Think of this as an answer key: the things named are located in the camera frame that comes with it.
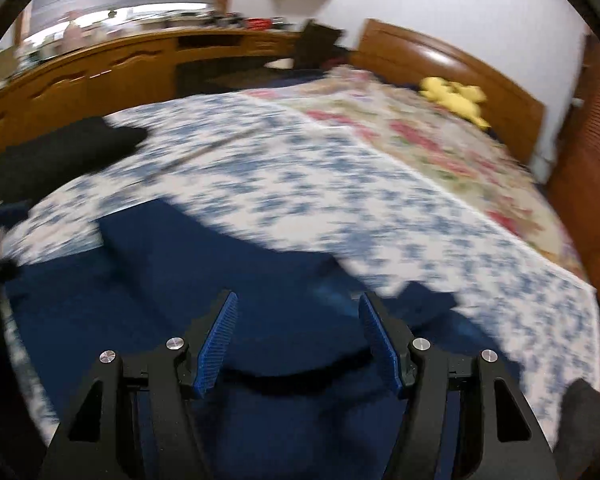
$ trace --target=floral bedspread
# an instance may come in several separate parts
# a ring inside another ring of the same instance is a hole
[[[245,91],[318,121],[350,126],[387,153],[495,220],[553,263],[585,279],[562,222],[506,147],[417,92],[340,66],[323,80]]]
[[[453,292],[457,311],[522,365],[523,392],[550,444],[568,384],[583,377],[600,390],[592,287],[345,128],[244,94],[144,105],[107,121],[150,135],[137,153],[40,201],[5,234],[3,255],[24,264],[97,247],[95,219],[162,197],[213,229],[268,248],[330,252],[382,295],[413,280]],[[48,442],[58,418],[8,301],[3,315],[16,376]]]

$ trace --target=yellow stuffed toy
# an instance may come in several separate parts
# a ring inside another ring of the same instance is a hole
[[[457,116],[471,121],[481,130],[490,124],[480,117],[478,103],[487,100],[479,86],[464,86],[458,82],[448,83],[441,77],[426,77],[420,82],[420,94],[429,101],[445,107]]]
[[[426,77],[420,82],[420,94],[429,101],[438,102],[452,92],[448,83],[441,77]]]

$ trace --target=metal screw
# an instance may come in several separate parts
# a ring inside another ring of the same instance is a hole
[[[488,363],[494,363],[498,360],[498,354],[493,350],[483,350],[480,355]]]
[[[167,341],[167,348],[169,350],[179,350],[184,346],[184,339],[181,337],[172,337]]]
[[[110,363],[113,359],[116,358],[116,353],[113,350],[105,350],[102,354],[100,354],[100,362],[101,363]]]
[[[429,350],[431,343],[423,337],[417,337],[411,343],[416,350]]]

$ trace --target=wooden door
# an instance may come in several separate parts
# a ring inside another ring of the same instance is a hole
[[[598,38],[593,34],[584,36],[583,50],[578,83],[573,92],[571,106],[556,139],[558,153],[581,129],[588,112],[584,105],[590,101],[600,78],[600,42]]]
[[[589,96],[547,184],[552,204],[600,298],[600,43],[590,53]]]

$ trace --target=black cloth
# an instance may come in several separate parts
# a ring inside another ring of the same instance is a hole
[[[294,68],[320,68],[333,57],[334,46],[343,31],[308,20],[294,47]]]
[[[29,217],[31,203],[28,201],[3,204],[0,206],[0,227],[11,229]]]
[[[131,155],[147,130],[113,128],[88,117],[0,154],[0,198],[6,203],[37,203],[74,178],[106,168]]]
[[[555,465],[562,480],[577,480],[600,456],[600,394],[577,379],[562,398]]]

